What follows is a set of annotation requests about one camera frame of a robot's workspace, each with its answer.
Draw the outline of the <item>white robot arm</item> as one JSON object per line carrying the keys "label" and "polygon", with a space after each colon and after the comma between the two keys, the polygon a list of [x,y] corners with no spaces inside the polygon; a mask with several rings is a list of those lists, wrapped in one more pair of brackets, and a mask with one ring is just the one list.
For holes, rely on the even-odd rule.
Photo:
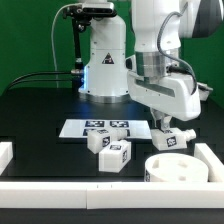
{"label": "white robot arm", "polygon": [[90,61],[82,92],[93,98],[123,97],[150,108],[161,128],[171,118],[192,120],[201,112],[198,83],[179,57],[182,38],[213,34],[224,19],[222,0],[130,0],[134,54],[123,55],[124,21],[109,0],[78,0],[90,22]]}

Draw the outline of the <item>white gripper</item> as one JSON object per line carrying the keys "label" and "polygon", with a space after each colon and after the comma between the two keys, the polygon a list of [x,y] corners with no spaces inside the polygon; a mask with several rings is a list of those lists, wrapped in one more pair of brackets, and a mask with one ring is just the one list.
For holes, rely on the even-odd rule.
{"label": "white gripper", "polygon": [[172,117],[188,121],[201,112],[199,92],[193,90],[189,75],[171,73],[157,84],[147,84],[143,77],[129,71],[127,81],[132,100],[162,112],[157,119],[157,127],[163,132],[170,129]]}

